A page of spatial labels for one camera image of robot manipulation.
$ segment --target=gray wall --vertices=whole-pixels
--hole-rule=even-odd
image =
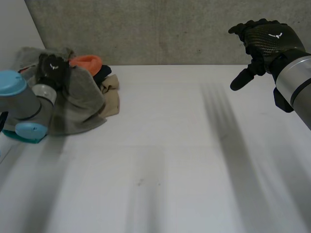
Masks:
[[[97,54],[108,65],[246,64],[228,29],[277,19],[311,51],[311,0],[26,0],[46,47]]]
[[[44,48],[23,0],[0,0],[0,70],[9,69],[23,46]]]

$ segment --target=orange cloth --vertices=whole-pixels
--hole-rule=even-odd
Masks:
[[[70,61],[70,65],[73,66],[79,66],[83,67],[84,69],[87,69],[90,74],[94,77],[95,74],[100,71],[102,68],[102,60],[99,56],[95,55],[85,55],[85,56],[78,56],[73,58]]]

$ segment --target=black robotic glove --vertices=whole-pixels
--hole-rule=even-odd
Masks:
[[[45,53],[39,56],[39,64],[36,73],[37,83],[46,84],[54,90],[64,86],[67,76],[69,75],[69,61],[54,54]]]
[[[295,31],[287,24],[276,20],[261,19],[256,22],[251,20],[245,24],[240,23],[229,29],[229,33],[238,35],[244,43],[246,53],[252,56],[251,64],[232,81],[230,87],[234,91],[248,84],[255,75],[280,72],[280,66],[272,65],[276,59],[286,54],[289,54],[290,59],[296,59],[303,56],[300,53],[305,53],[305,48]],[[279,108],[285,112],[293,111],[277,89],[274,91],[274,96]]]

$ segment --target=glove logo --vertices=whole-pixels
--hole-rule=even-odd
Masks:
[[[54,67],[52,64],[50,64],[50,67],[55,70],[55,69],[58,69],[58,67]]]
[[[277,39],[280,39],[281,36],[283,35],[283,33],[281,33],[280,35],[271,35],[271,34],[268,34],[269,36],[272,36],[272,37],[276,37]]]

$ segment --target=gray towel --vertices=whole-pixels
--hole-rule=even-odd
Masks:
[[[35,71],[41,53],[55,54],[66,60],[73,57],[73,52],[69,49],[53,51],[22,48],[12,69],[20,71],[28,68],[22,76],[30,87],[35,84]],[[65,83],[65,87],[57,92],[49,128],[50,135],[81,133],[106,122],[105,118],[98,114],[105,103],[104,96],[87,70],[72,67]]]

